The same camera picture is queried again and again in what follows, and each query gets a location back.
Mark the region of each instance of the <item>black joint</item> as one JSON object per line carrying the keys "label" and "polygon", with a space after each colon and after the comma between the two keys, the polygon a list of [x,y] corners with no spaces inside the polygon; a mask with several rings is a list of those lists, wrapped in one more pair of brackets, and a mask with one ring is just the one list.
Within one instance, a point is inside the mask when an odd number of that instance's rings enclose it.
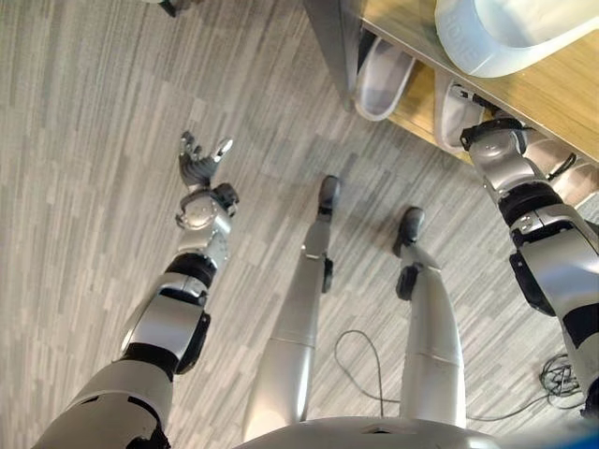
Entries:
{"label": "black joint", "polygon": [[160,368],[172,382],[173,375],[179,364],[177,356],[171,351],[148,343],[131,343],[121,360],[137,360]]}
{"label": "black joint", "polygon": [[589,395],[584,404],[584,410],[581,412],[585,418],[599,420],[599,379],[591,384]]}
{"label": "black joint", "polygon": [[202,348],[204,347],[204,342],[206,341],[206,335],[208,334],[210,322],[211,317],[207,313],[203,312],[199,318],[199,322],[197,323],[194,335],[189,342],[189,346],[187,346],[185,354],[183,354],[183,357],[181,357],[181,362],[179,362],[179,366],[177,367],[175,374],[185,374],[188,370],[196,365],[199,355],[202,352]]}
{"label": "black joint", "polygon": [[546,239],[547,237],[555,236],[564,230],[572,228],[574,228],[574,225],[571,222],[561,220],[539,227],[528,234],[522,234],[519,229],[515,229],[512,232],[512,241],[514,242],[514,245],[516,245],[516,248],[519,248],[524,243],[533,243],[534,241]]}
{"label": "black joint", "polygon": [[328,293],[333,285],[333,261],[325,258],[325,277],[322,280],[322,293]]}
{"label": "black joint", "polygon": [[412,292],[416,285],[417,276],[418,268],[413,265],[402,269],[400,278],[397,280],[397,286],[395,287],[395,293],[397,293],[399,299],[403,299],[404,301],[412,300]]}
{"label": "black joint", "polygon": [[529,305],[545,315],[555,316],[555,311],[548,303],[543,290],[541,290],[541,287],[534,278],[531,269],[528,268],[522,254],[518,252],[510,255],[509,263],[514,270],[520,290],[522,290]]}
{"label": "black joint", "polygon": [[554,204],[562,204],[562,199],[549,184],[530,182],[511,189],[499,200],[497,206],[505,223],[511,226],[523,215]]}
{"label": "black joint", "polygon": [[135,440],[130,442],[125,449],[170,449],[170,443],[168,438],[163,432],[160,426],[152,432],[152,436],[149,440],[145,438],[137,437]]}
{"label": "black joint", "polygon": [[587,304],[569,311],[563,317],[563,326],[578,347],[593,334],[599,333],[599,303]]}
{"label": "black joint", "polygon": [[330,216],[333,214],[333,209],[323,208],[322,206],[318,206],[318,215]]}
{"label": "black joint", "polygon": [[86,399],[84,402],[82,402],[79,405],[89,404],[90,402],[96,402],[98,400],[98,398],[99,398],[99,396],[94,396],[93,398]]}
{"label": "black joint", "polygon": [[202,300],[205,299],[205,297],[194,297],[190,293],[187,293],[183,290],[163,288],[160,291],[160,295],[163,297],[171,297],[173,299],[177,299],[178,301],[187,302],[188,304],[194,304],[195,306],[204,306],[204,302],[202,302]]}
{"label": "black joint", "polygon": [[219,184],[212,189],[212,198],[214,198],[227,212],[232,211],[231,208],[240,202],[237,192],[235,192],[233,186],[227,182]]}
{"label": "black joint", "polygon": [[216,275],[216,267],[205,256],[195,253],[185,253],[177,256],[168,266],[166,273],[179,273],[191,276],[210,288]]}
{"label": "black joint", "polygon": [[177,17],[177,8],[175,8],[169,0],[160,2],[158,5],[160,5],[170,17]]}
{"label": "black joint", "polygon": [[483,98],[482,96],[479,96],[477,94],[472,95],[472,101],[473,101],[473,103],[476,103],[478,106],[487,108],[493,114],[499,110],[499,108],[497,108],[495,105],[493,105],[490,101],[486,100],[485,98]]}
{"label": "black joint", "polygon": [[461,132],[460,142],[464,147],[464,150],[468,152],[470,151],[470,147],[472,147],[472,145],[480,138],[484,137],[488,133],[501,130],[514,131],[518,139],[519,151],[520,153],[524,153],[526,150],[526,139],[522,134],[524,126],[522,126],[520,121],[512,118],[489,120],[471,128],[465,128]]}

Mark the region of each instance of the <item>wooden shelf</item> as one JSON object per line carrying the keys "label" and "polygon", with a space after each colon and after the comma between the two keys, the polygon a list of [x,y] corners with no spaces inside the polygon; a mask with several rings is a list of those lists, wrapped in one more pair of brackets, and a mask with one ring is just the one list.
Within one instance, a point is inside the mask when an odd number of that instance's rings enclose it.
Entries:
{"label": "wooden shelf", "polygon": [[[388,118],[393,123],[407,129],[420,138],[437,145],[434,138],[434,70],[416,62],[412,75],[403,92],[397,108]],[[539,168],[545,173],[559,166],[569,151],[560,145],[533,145],[527,151]],[[460,160],[471,164],[468,152],[451,153]],[[593,192],[599,190],[599,170],[591,164],[578,167],[565,179],[557,179],[553,186],[566,204],[578,206]]]}
{"label": "wooden shelf", "polygon": [[434,5],[434,0],[367,0],[366,27],[428,65],[416,72],[390,118],[392,122],[434,143],[432,72],[439,69],[548,137],[599,163],[599,32],[518,73],[496,79],[475,78],[460,72],[443,50],[435,31]]}

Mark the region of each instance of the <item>wooden board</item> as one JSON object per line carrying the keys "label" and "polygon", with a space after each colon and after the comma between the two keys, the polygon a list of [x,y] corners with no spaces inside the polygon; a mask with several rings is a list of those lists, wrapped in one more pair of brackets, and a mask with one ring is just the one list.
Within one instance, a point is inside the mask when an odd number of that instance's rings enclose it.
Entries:
{"label": "wooden board", "polygon": [[434,70],[416,62],[402,99],[389,119],[429,143],[434,138]]}
{"label": "wooden board", "polygon": [[368,0],[364,21],[420,61],[451,73],[498,107],[599,162],[598,32],[518,73],[475,78],[447,57],[436,35],[434,5],[433,0]]}

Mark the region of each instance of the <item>humanoid robot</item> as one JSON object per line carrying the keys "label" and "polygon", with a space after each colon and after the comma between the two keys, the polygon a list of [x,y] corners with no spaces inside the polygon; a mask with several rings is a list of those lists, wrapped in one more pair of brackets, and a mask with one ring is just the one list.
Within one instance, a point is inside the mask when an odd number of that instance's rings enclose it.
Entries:
{"label": "humanoid robot", "polygon": [[[462,144],[509,226],[516,247],[509,261],[524,296],[535,309],[560,321],[586,398],[587,433],[597,438],[597,235],[575,209],[562,203],[524,156],[526,134],[520,122],[500,118],[464,130]],[[231,146],[232,141],[225,139],[201,157],[194,138],[183,134],[179,161],[189,195],[177,217],[183,228],[178,252],[130,318],[121,358],[82,388],[43,433],[36,449],[170,447],[163,429],[173,376],[185,374],[198,360],[210,325],[204,310],[208,292],[228,259],[227,236],[239,199],[229,184],[212,188],[211,181]],[[402,260],[396,291],[412,308],[400,417],[305,421],[318,300],[332,279],[327,251],[339,191],[336,178],[324,179],[316,219],[258,368],[243,424],[245,443],[239,447],[517,447],[464,428],[459,333],[441,270],[417,243],[424,219],[418,208],[404,214],[393,247]]]}

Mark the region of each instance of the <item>white slipper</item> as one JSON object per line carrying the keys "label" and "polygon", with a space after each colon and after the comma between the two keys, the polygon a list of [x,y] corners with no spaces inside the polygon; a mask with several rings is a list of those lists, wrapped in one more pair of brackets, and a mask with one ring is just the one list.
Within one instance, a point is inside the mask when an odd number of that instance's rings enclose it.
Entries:
{"label": "white slipper", "polygon": [[395,110],[415,59],[378,37],[362,64],[354,101],[358,113],[378,122]]}
{"label": "white slipper", "polygon": [[480,124],[485,108],[454,95],[456,82],[450,75],[434,72],[434,139],[446,152],[463,152],[460,136],[464,128]]}
{"label": "white slipper", "polygon": [[437,34],[449,59],[482,78],[536,63],[597,29],[597,0],[437,0]]}

